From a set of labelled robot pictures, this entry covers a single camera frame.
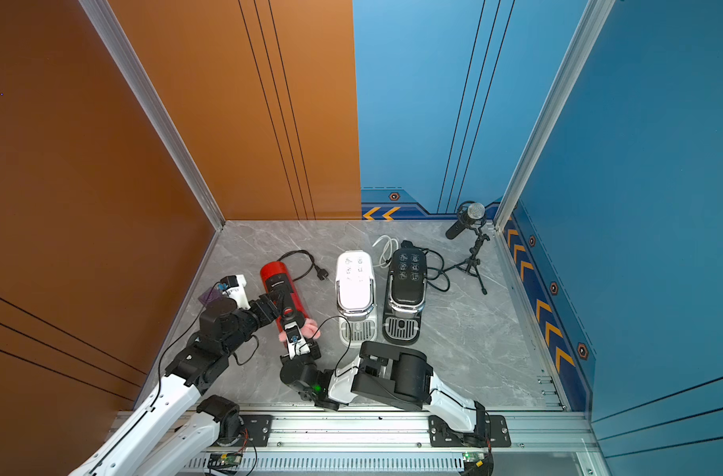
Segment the red coffee machine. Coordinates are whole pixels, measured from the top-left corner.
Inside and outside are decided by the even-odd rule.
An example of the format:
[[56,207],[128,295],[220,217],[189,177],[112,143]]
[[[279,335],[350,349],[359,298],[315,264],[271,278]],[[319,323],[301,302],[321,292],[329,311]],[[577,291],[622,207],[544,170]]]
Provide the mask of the red coffee machine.
[[277,321],[280,331],[283,331],[284,319],[304,319],[304,321],[307,319],[292,277],[283,263],[267,263],[260,270],[260,277],[266,293],[281,312],[281,317]]

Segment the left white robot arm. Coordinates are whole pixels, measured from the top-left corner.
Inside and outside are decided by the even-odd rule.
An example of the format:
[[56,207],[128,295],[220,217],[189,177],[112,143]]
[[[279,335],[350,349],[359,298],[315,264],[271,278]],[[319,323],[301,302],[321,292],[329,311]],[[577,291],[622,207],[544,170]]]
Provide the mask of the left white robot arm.
[[261,295],[246,307],[230,297],[213,301],[201,313],[199,330],[161,373],[155,390],[74,475],[174,475],[221,437],[228,424],[238,432],[238,405],[210,397],[177,436],[162,441],[229,367],[238,348],[272,324],[280,311]]

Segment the black coffee machine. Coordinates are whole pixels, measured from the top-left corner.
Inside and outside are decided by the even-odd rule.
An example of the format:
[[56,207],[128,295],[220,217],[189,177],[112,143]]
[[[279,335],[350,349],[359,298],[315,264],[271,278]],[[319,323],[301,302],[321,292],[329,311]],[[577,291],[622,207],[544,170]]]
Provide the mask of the black coffee machine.
[[383,338],[396,345],[413,345],[421,335],[425,307],[427,258],[421,248],[404,240],[388,263],[383,308]]

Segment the white coffee machine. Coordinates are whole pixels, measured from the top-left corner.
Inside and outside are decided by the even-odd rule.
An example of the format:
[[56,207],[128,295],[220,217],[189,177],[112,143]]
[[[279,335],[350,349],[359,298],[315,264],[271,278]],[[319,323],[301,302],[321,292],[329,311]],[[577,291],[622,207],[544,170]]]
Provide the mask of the white coffee machine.
[[377,338],[377,282],[371,256],[362,250],[342,253],[336,265],[336,303],[343,317],[340,338],[345,345],[359,348]]

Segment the pink cloth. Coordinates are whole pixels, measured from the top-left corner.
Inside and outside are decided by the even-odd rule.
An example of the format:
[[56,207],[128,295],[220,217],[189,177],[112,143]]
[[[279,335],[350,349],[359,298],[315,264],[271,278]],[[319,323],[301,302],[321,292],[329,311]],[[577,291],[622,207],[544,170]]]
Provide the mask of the pink cloth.
[[[301,333],[305,338],[319,338],[321,336],[321,331],[319,331],[319,323],[317,323],[315,319],[310,319],[310,317],[307,317],[307,319],[305,319],[304,321],[304,325],[301,327]],[[284,330],[280,331],[278,338],[282,343],[286,343],[288,339],[287,334]]]

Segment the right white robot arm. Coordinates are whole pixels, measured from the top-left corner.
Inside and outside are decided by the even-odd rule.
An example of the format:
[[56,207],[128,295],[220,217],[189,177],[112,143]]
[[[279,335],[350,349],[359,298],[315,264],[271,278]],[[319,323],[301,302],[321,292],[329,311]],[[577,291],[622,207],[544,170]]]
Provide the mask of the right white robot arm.
[[506,419],[447,385],[420,351],[365,341],[346,367],[321,370],[311,352],[293,343],[280,362],[280,381],[318,408],[336,411],[361,397],[402,411],[427,412],[433,447],[511,446]]

